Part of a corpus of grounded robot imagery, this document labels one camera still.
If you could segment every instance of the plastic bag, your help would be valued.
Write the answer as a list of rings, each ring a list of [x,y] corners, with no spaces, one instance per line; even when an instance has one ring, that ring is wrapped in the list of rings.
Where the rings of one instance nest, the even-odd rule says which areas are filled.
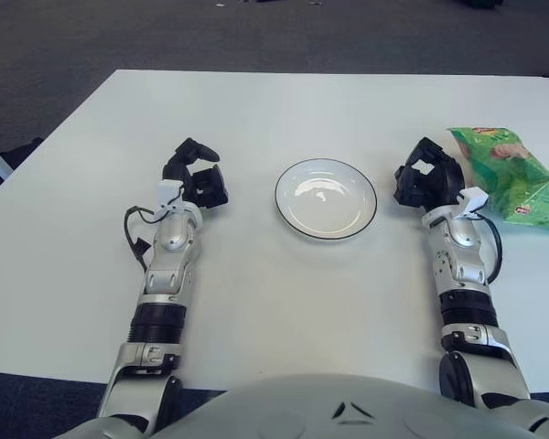
[[[549,227],[549,171],[505,128],[450,128],[474,183],[506,222]]]

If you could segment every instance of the white plate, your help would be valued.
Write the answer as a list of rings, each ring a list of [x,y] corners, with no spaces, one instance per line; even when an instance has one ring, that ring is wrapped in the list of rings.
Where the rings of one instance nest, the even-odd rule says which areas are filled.
[[[376,193],[358,169],[337,160],[314,158],[289,167],[276,183],[283,218],[308,236],[340,240],[370,224]]]

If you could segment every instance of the black cable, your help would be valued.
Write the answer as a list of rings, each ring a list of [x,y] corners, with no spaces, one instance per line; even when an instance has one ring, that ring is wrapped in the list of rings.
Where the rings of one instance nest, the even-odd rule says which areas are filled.
[[[138,206],[132,206],[126,211],[126,213],[124,213],[124,235],[126,237],[126,240],[128,241],[130,250],[132,250],[132,253],[135,256],[136,260],[138,261],[138,263],[140,263],[140,265],[143,267],[143,270],[146,272],[145,260],[143,259],[142,255],[136,251],[135,243],[132,241],[130,231],[128,230],[128,219],[133,213],[139,211],[139,209],[141,208],[139,208]]]
[[[490,274],[490,276],[488,276],[488,284],[492,284],[500,274],[502,267],[501,235],[499,234],[498,229],[496,228],[496,224],[494,224],[494,221],[492,221],[490,218],[486,218],[480,213],[475,212],[474,214],[478,217],[474,220],[486,221],[486,224],[488,224],[488,227],[490,227],[490,230],[492,230],[492,236],[494,237],[494,243],[496,244],[496,263],[494,264],[494,269],[492,270],[492,273]]]
[[[179,195],[177,195],[176,197],[170,199],[167,203],[167,205],[170,205],[173,203],[173,201],[175,201],[177,198],[179,198],[181,196],[181,194],[183,193],[183,187],[181,188],[180,192],[179,192]],[[124,235],[126,237],[126,240],[128,241],[128,245],[130,246],[130,250],[132,250],[132,253],[133,255],[135,256],[136,260],[138,261],[138,263],[140,263],[140,265],[143,267],[143,270],[145,271],[146,273],[146,264],[145,264],[145,260],[143,259],[142,255],[138,252],[138,250],[136,249],[136,245],[135,243],[132,241],[132,237],[130,236],[130,231],[128,230],[128,220],[130,219],[130,216],[133,215],[134,213],[138,213],[138,215],[140,216],[140,219],[145,222],[146,224],[157,224],[158,222],[161,222],[162,220],[164,220],[168,214],[169,214],[169,211],[165,212],[165,215],[163,215],[161,218],[159,219],[154,219],[152,221],[146,219],[144,216],[143,216],[143,212],[144,213],[147,213],[149,215],[155,215],[155,212],[153,212],[152,210],[150,209],[145,209],[145,208],[140,208],[138,206],[132,206],[131,208],[129,208],[125,213],[124,213]]]

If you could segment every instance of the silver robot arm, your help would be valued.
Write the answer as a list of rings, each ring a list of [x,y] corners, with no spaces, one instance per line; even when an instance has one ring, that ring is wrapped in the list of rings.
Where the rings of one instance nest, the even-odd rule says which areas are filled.
[[[163,180],[154,257],[145,274],[128,340],[120,346],[99,417],[119,417],[150,435],[178,415],[181,331],[198,254],[198,207],[181,197],[183,182]]]
[[[102,398],[98,419],[61,438],[148,437],[179,417],[181,383],[176,376],[181,357],[181,332],[191,300],[193,267],[199,252],[199,207],[228,202],[217,165],[191,175],[187,166],[220,157],[207,146],[187,139],[163,168],[158,187],[159,208],[153,212],[133,207],[124,218],[124,231],[136,259],[145,268],[130,333],[120,346],[112,376]],[[159,224],[152,262],[142,258],[148,247],[137,249],[127,229],[138,212],[149,224]],[[142,213],[152,215],[148,220]]]
[[[433,166],[431,171],[415,169],[419,160]],[[481,238],[474,224],[484,219],[476,212],[488,195],[478,187],[463,188],[459,165],[428,139],[396,177],[397,201],[427,210],[422,223],[429,232],[443,318],[441,344],[447,352],[439,367],[442,395],[549,438],[549,404],[530,400],[492,304],[489,283],[500,266],[488,276],[479,256]],[[501,246],[498,252],[501,261]]]

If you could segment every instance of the gray carpet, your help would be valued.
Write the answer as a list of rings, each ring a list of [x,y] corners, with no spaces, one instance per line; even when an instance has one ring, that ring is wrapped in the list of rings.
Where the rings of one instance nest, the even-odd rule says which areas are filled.
[[[116,69],[542,75],[549,0],[0,0],[0,151]]]

